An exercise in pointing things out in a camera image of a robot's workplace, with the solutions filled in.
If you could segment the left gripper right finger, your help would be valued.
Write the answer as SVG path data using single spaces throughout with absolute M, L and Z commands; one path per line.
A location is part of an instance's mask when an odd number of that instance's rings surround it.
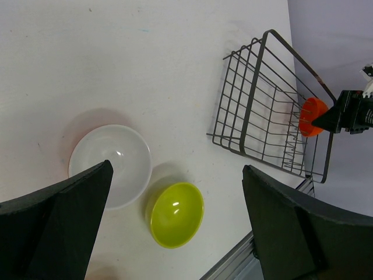
M 265 279 L 372 279 L 372 217 L 322 202 L 253 166 L 242 173 Z

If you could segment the white bowl orange outside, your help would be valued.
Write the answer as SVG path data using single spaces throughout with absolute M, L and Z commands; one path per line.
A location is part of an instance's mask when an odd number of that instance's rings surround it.
M 87 133 L 75 146 L 68 164 L 70 177 L 100 163 L 113 168 L 105 208 L 120 209 L 137 200 L 152 175 L 152 157 L 143 137 L 124 125 L 100 126 Z

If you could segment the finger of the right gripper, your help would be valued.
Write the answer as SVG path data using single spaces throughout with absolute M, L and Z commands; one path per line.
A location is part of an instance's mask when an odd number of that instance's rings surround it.
M 329 108 L 321 99 L 312 99 L 315 103 L 314 118 L 311 125 L 325 131 L 340 131 L 340 109 L 337 104 Z

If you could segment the red-orange plastic bowl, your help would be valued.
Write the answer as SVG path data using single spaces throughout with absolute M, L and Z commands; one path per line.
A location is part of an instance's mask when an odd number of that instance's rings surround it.
M 328 111 L 327 105 L 315 97 L 308 98 L 302 105 L 298 128 L 304 137 L 314 137 L 322 133 L 323 129 L 313 126 L 313 120 Z

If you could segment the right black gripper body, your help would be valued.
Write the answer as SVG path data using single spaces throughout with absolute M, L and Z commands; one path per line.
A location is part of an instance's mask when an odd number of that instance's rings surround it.
M 367 130 L 367 126 L 360 120 L 363 99 L 360 90 L 342 90 L 335 104 L 339 113 L 336 133 L 345 130 L 350 134 L 361 134 Z

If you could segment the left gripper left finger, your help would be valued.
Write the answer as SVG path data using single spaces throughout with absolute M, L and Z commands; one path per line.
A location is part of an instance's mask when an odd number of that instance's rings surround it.
M 1 279 L 84 279 L 113 177 L 105 160 L 1 203 Z

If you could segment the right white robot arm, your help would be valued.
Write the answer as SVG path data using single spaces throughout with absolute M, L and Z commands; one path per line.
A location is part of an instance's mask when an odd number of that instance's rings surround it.
M 342 129 L 360 134 L 372 128 L 372 95 L 361 90 L 343 90 L 336 103 L 311 123 L 314 127 L 337 134 Z

